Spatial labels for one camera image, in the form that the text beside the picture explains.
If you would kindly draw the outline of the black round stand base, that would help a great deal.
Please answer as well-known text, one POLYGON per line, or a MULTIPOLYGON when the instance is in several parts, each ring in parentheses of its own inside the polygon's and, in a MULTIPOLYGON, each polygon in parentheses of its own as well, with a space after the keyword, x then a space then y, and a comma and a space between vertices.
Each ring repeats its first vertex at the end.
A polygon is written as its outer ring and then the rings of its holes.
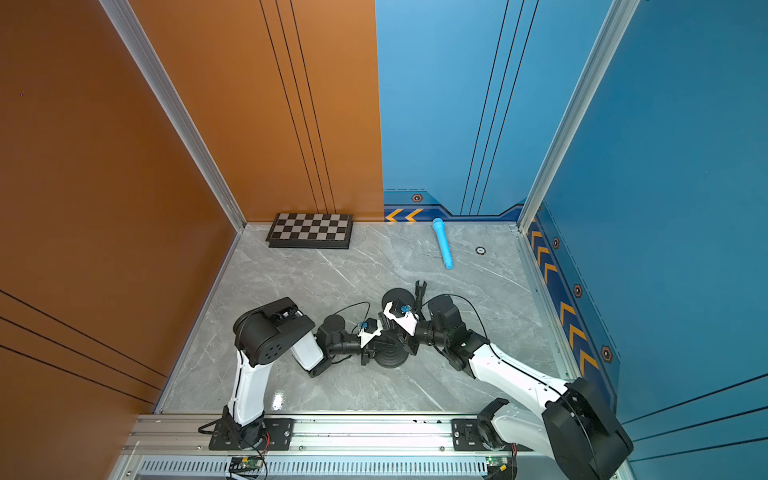
POLYGON ((373 341, 373 360, 381 367, 395 369, 409 358, 403 344, 397 339, 379 339, 373 341))

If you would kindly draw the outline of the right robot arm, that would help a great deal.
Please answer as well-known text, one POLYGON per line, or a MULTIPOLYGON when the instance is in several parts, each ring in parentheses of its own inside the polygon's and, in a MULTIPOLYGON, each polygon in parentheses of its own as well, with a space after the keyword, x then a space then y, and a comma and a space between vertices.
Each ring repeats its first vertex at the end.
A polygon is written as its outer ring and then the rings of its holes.
POLYGON ((466 326, 451 296, 420 303, 395 288, 381 306, 381 322, 405 352, 414 355, 428 345, 455 370, 503 392, 477 417, 487 446, 520 443, 553 459, 569 479, 609 479, 633 453, 632 440, 597 387, 512 358, 466 326))

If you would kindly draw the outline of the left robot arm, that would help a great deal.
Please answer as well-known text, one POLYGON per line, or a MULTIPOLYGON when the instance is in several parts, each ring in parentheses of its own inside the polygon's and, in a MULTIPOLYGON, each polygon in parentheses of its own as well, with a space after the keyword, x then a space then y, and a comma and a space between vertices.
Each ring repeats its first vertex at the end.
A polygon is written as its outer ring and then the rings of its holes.
POLYGON ((384 324, 362 323, 358 334, 345 330, 338 314, 326 318, 315 333, 315 323, 290 298, 284 297, 242 314, 234 323, 237 373, 232 397, 223 410, 226 440, 236 448, 262 449, 266 424, 264 400, 273 364, 289 353, 314 378, 334 364, 338 356, 375 355, 384 324))

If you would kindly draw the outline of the light blue toy microphone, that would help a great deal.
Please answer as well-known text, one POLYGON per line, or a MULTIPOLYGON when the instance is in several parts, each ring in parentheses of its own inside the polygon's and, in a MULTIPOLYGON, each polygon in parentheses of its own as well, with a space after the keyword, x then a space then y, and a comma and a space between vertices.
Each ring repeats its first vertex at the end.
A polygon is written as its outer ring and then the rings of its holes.
POLYGON ((451 270, 454 267, 454 263, 446 234, 445 222, 441 218, 435 218, 432 221, 432 228, 438 241, 444 266, 446 269, 451 270))

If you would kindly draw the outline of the black white checkerboard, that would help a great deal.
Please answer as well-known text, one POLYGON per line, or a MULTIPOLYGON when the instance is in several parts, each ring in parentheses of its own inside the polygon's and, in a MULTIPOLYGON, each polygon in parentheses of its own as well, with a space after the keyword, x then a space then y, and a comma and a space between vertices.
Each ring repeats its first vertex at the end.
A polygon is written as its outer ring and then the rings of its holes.
POLYGON ((266 242, 270 248, 348 249, 353 226, 348 214, 279 213, 266 242))

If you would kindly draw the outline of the right green circuit board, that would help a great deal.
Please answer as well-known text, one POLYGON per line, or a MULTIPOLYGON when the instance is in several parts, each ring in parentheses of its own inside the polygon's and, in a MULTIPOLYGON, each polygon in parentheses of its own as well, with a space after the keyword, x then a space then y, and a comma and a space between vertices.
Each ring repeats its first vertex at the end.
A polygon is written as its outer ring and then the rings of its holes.
POLYGON ((517 457, 514 455, 486 458, 487 474, 485 479, 516 479, 518 474, 517 457))

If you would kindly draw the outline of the green circuit board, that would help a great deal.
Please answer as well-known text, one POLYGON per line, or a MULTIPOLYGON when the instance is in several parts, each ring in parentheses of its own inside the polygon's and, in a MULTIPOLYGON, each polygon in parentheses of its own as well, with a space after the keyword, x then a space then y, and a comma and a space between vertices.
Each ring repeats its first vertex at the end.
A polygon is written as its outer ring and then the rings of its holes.
POLYGON ((485 479, 516 479, 518 474, 517 457, 514 455, 486 458, 487 474, 485 479))
POLYGON ((228 467, 230 475, 239 475, 243 477, 258 477, 264 473, 264 461, 260 457, 245 456, 232 457, 228 467))

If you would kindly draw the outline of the left green circuit board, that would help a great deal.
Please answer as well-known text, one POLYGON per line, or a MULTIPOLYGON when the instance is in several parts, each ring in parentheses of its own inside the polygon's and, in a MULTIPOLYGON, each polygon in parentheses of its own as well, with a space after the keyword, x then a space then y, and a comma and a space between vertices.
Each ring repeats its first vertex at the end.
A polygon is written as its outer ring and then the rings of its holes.
POLYGON ((243 477, 258 477, 264 473, 264 461, 260 457, 245 456, 232 457, 228 467, 230 475, 239 475, 243 477))

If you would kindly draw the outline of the aluminium rail frame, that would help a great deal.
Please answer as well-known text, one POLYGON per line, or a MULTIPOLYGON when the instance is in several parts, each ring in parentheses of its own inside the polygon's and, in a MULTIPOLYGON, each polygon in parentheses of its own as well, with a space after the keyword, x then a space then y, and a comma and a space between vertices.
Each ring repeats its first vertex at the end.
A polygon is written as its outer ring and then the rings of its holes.
POLYGON ((521 444, 506 450, 458 448, 456 428, 474 415, 458 413, 288 413, 285 450, 214 451, 198 428, 215 415, 142 415, 111 473, 113 479, 485 479, 487 457, 517 457, 516 479, 562 479, 548 456, 521 444), (232 457, 264 461, 258 477, 230 475, 232 457))

